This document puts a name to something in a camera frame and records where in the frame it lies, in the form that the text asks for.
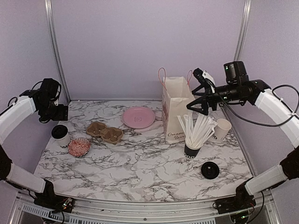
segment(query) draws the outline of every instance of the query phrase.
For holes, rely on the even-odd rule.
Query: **black and white cup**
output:
[[[185,143],[184,155],[188,159],[194,159],[197,156],[199,150],[200,150],[200,147],[199,148],[193,148],[193,147],[188,146]]]
[[[52,137],[57,141],[61,148],[67,148],[71,139],[68,133],[68,129],[64,125],[56,125],[52,129]]]

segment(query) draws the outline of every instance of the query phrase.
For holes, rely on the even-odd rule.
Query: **patterned paper cup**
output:
[[[90,148],[90,142],[86,138],[77,138],[69,144],[69,154],[75,157],[81,157],[88,153]]]

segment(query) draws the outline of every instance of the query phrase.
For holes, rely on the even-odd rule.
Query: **bag handle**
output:
[[[167,89],[166,89],[166,85],[165,85],[165,82],[162,82],[161,81],[161,78],[160,78],[160,70],[161,69],[163,69],[164,70],[164,81],[165,81],[165,79],[166,79],[166,70],[165,70],[165,68],[160,68],[159,70],[158,70],[158,78],[159,78],[159,81],[160,81],[160,83],[162,84],[162,86],[165,88],[165,90],[167,91]]]
[[[190,89],[190,80],[191,80],[191,78],[192,78],[192,70],[189,70],[188,71],[188,74],[187,74],[187,85],[189,86],[189,89]]]

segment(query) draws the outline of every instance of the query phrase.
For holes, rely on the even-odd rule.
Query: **white paper cup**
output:
[[[66,126],[56,125],[51,134],[61,148],[68,148],[71,139]]]
[[[226,119],[220,118],[217,120],[217,123],[218,125],[215,127],[215,133],[209,138],[209,141],[211,142],[222,142],[232,128],[232,124]]]

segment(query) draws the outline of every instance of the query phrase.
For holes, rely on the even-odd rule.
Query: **paper plate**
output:
[[[148,107],[135,106],[127,109],[122,115],[126,126],[134,129],[149,127],[155,121],[155,113]]]

